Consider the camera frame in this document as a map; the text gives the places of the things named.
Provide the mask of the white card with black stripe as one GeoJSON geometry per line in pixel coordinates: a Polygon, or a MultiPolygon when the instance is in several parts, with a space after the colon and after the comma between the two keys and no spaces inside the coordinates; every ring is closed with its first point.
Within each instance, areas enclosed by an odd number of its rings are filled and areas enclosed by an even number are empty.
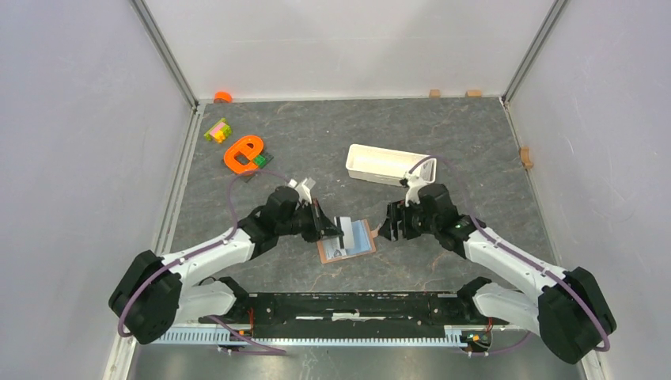
{"type": "Polygon", "coordinates": [[[340,230],[339,238],[342,248],[353,249],[355,245],[353,222],[351,217],[335,217],[336,227],[340,230]]]}

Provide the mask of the brown leather card holder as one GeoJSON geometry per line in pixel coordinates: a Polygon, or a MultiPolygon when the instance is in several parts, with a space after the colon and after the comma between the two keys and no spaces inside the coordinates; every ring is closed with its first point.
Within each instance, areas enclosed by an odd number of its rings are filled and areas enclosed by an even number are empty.
{"type": "Polygon", "coordinates": [[[320,262],[329,264],[377,251],[374,238],[377,229],[371,229],[366,219],[352,220],[350,217],[335,217],[335,226],[343,236],[329,237],[317,242],[320,262]]]}

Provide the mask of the white plastic tray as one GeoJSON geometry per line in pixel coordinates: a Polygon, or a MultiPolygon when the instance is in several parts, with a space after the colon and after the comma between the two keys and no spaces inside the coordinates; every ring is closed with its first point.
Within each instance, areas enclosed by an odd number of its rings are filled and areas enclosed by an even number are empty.
{"type": "Polygon", "coordinates": [[[400,186],[400,180],[426,154],[352,144],[346,159],[351,178],[376,184],[400,186]]]}

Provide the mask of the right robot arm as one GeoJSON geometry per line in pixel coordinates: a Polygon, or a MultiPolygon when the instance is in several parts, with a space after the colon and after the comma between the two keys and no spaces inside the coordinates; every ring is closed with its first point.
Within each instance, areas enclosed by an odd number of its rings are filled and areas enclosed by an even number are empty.
{"type": "Polygon", "coordinates": [[[479,277],[458,292],[457,313],[468,323],[483,317],[510,322],[538,336],[562,361],[579,362],[609,350],[616,319],[594,275],[549,264],[509,243],[479,219],[461,214],[443,184],[400,180],[407,192],[389,203],[379,234],[389,240],[431,235],[459,257],[493,271],[505,289],[479,277]]]}

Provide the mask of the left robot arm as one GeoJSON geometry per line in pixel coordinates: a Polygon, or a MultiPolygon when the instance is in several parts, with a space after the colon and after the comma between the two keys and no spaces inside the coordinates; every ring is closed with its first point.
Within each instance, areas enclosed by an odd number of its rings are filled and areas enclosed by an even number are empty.
{"type": "Polygon", "coordinates": [[[223,316],[242,321],[248,300],[216,280],[202,281],[225,268],[253,260],[273,249],[283,236],[299,235],[309,243],[342,238],[342,223],[329,218],[305,189],[276,188],[265,204],[253,209],[225,233],[176,253],[139,253],[112,292],[108,306],[119,318],[117,332],[149,344],[175,323],[223,316]]]}

